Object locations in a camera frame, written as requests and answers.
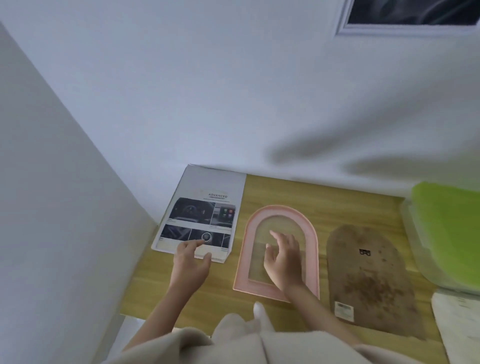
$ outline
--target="pink arch frame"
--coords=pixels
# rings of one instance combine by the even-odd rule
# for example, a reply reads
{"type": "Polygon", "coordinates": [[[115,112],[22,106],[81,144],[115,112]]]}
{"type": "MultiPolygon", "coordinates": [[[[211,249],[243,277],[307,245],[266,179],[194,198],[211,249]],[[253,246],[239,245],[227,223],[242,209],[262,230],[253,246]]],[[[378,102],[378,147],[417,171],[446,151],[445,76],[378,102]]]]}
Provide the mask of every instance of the pink arch frame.
{"type": "Polygon", "coordinates": [[[297,210],[282,205],[270,205],[257,210],[248,220],[240,252],[239,265],[233,289],[288,302],[284,294],[274,285],[248,278],[255,233],[260,223],[271,216],[285,216],[295,221],[305,234],[305,284],[312,293],[320,298],[318,278],[318,238],[313,225],[297,210]]]}

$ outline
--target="hand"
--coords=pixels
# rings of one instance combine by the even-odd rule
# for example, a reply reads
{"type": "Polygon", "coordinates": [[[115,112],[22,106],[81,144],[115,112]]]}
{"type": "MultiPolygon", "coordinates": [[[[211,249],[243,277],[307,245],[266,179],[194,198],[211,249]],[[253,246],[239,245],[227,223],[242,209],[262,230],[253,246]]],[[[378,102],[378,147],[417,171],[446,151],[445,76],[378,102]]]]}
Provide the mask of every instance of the hand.
{"type": "Polygon", "coordinates": [[[212,264],[212,253],[207,253],[203,261],[195,262],[195,249],[202,245],[203,240],[181,242],[173,257],[173,269],[170,277],[169,290],[179,290],[190,297],[205,282],[212,264]]]}
{"type": "Polygon", "coordinates": [[[301,276],[300,246],[291,234],[284,235],[270,230],[270,234],[278,242],[278,255],[273,247],[267,244],[264,267],[273,283],[283,292],[292,286],[303,286],[301,276]]]}

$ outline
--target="white wall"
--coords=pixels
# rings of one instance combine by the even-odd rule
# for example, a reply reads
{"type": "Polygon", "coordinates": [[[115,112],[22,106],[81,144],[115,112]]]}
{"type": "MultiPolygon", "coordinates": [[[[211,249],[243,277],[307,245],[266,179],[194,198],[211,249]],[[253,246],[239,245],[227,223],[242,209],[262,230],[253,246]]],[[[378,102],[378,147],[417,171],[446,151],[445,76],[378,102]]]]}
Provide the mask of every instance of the white wall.
{"type": "Polygon", "coordinates": [[[187,163],[386,194],[480,180],[480,39],[332,38],[343,0],[2,0],[157,221],[187,163]]]}
{"type": "Polygon", "coordinates": [[[0,26],[0,361],[91,362],[154,225],[0,26]]]}

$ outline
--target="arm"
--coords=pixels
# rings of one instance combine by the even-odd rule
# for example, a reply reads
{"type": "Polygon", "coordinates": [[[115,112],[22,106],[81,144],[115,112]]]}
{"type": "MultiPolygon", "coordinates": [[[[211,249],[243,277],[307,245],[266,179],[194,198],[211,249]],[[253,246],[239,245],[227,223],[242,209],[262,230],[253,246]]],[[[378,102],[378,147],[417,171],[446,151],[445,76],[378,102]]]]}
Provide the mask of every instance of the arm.
{"type": "Polygon", "coordinates": [[[301,276],[300,247],[293,235],[270,231],[278,242],[278,255],[268,244],[264,267],[270,279],[300,313],[310,330],[326,331],[348,345],[362,344],[305,286],[301,276]]]}
{"type": "Polygon", "coordinates": [[[167,293],[123,351],[172,331],[180,312],[208,276],[211,253],[205,255],[201,264],[195,262],[194,256],[195,249],[203,243],[203,240],[191,240],[178,245],[167,293]]]}

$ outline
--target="green object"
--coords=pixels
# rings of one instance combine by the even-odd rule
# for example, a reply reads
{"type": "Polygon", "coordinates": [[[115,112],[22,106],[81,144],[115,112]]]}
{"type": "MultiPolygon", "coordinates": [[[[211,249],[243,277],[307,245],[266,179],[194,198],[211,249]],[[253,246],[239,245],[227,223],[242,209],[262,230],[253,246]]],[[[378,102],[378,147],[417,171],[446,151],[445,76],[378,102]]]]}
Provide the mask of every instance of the green object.
{"type": "Polygon", "coordinates": [[[422,182],[412,189],[412,203],[438,267],[480,289],[480,193],[422,182]]]}

